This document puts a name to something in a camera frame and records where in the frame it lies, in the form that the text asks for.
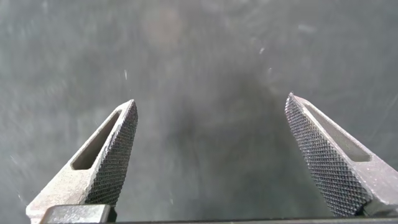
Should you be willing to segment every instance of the blurry background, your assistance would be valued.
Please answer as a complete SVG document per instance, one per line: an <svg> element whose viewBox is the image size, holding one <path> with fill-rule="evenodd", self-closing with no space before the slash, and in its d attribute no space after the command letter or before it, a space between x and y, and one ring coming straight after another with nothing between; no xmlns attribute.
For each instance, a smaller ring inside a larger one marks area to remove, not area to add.
<svg viewBox="0 0 398 224"><path fill-rule="evenodd" d="M0 1L0 218L112 110L139 125L119 220L330 216L290 91L398 168L398 1Z"/></svg>

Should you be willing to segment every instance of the textured metal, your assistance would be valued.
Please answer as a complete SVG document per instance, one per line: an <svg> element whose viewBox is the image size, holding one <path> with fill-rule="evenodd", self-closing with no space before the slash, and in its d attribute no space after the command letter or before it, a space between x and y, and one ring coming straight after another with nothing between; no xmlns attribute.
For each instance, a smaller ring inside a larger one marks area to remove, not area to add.
<svg viewBox="0 0 398 224"><path fill-rule="evenodd" d="M285 113L313 180L330 210L338 216L358 213L370 201L367 190L292 95L286 101Z"/></svg>
<svg viewBox="0 0 398 224"><path fill-rule="evenodd" d="M285 114L313 180L336 216L397 215L397 171L293 93Z"/></svg>
<svg viewBox="0 0 398 224"><path fill-rule="evenodd" d="M26 207L38 223L55 205L115 205L126 177L138 116L134 100L118 106Z"/></svg>
<svg viewBox="0 0 398 224"><path fill-rule="evenodd" d="M90 184L85 203L103 203L116 205L129 166L132 142L137 126L137 108L134 102L128 106L111 141L101 155L99 167L95 169L95 178Z"/></svg>

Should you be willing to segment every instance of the gray surface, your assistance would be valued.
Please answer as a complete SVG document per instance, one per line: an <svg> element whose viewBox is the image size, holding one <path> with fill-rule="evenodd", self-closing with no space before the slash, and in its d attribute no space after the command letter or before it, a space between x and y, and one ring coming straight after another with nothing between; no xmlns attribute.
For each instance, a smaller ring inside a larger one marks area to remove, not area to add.
<svg viewBox="0 0 398 224"><path fill-rule="evenodd" d="M395 0L2 0L2 222L131 98L120 220L330 215L285 99L398 168L397 21Z"/></svg>

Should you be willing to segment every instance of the dark gray background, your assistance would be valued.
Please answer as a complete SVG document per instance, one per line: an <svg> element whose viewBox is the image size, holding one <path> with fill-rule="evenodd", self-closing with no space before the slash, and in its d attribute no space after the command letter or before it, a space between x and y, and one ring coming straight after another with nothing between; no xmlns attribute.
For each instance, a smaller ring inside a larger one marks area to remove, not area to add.
<svg viewBox="0 0 398 224"><path fill-rule="evenodd" d="M324 217L290 91L398 168L398 1L0 1L0 218L134 98L120 220Z"/></svg>

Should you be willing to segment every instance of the gray metal tool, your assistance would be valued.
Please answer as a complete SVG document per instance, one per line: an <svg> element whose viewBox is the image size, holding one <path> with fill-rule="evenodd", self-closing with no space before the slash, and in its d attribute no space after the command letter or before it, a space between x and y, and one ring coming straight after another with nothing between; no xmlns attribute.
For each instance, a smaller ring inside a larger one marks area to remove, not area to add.
<svg viewBox="0 0 398 224"><path fill-rule="evenodd" d="M307 100L291 93L285 113L313 180L337 217L398 215L398 172ZM117 107L27 206L31 222L103 223L116 217L110 214L126 177L136 127L135 102ZM396 223L398 219L276 223L329 222Z"/></svg>
<svg viewBox="0 0 398 224"><path fill-rule="evenodd" d="M47 209L56 205L115 206L126 177L137 122L134 100L118 106L26 207L31 223L39 223Z"/></svg>
<svg viewBox="0 0 398 224"><path fill-rule="evenodd" d="M336 216L397 214L397 171L293 93L285 114L313 180Z"/></svg>

